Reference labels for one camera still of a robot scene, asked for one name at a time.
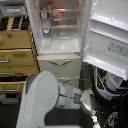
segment cabinet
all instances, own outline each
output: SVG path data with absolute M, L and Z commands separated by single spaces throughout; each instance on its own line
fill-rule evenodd
M 27 76 L 39 72 L 30 27 L 21 30 L 22 20 L 14 31 L 14 18 L 8 18 L 0 31 L 0 93 L 21 93 Z

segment refrigerator drawer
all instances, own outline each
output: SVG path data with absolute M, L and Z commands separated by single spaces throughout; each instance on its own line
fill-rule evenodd
M 0 49 L 10 48 L 31 48 L 28 31 L 0 31 Z
M 41 71 L 50 71 L 55 77 L 80 77 L 81 58 L 78 55 L 38 56 Z
M 0 93 L 22 92 L 25 81 L 20 82 L 0 82 Z
M 75 88 L 79 87 L 79 78 L 57 78 L 57 81 Z
M 34 65 L 31 49 L 1 50 L 0 66 Z
M 7 76 L 29 76 L 33 73 L 38 73 L 37 66 L 15 66 L 15 67 L 1 67 L 0 77 Z
M 26 9 L 24 5 L 20 6 L 0 6 L 4 17 L 24 17 L 26 16 Z

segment open refrigerator door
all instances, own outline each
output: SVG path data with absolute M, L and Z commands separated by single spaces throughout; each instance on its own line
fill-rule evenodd
M 128 0 L 93 0 L 83 62 L 128 79 Z

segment white refrigerator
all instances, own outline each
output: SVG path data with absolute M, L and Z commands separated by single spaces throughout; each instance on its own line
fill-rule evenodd
M 128 79 L 128 0 L 25 2 L 41 71 L 79 79 L 82 60 Z

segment door shelf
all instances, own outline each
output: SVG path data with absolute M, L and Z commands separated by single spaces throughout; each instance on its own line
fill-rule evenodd
M 114 20 L 114 19 L 110 19 L 110 18 L 96 15 L 96 14 L 93 15 L 91 17 L 91 19 L 128 31 L 128 25 L 127 24 L 122 23 L 122 22 L 117 21 L 117 20 Z

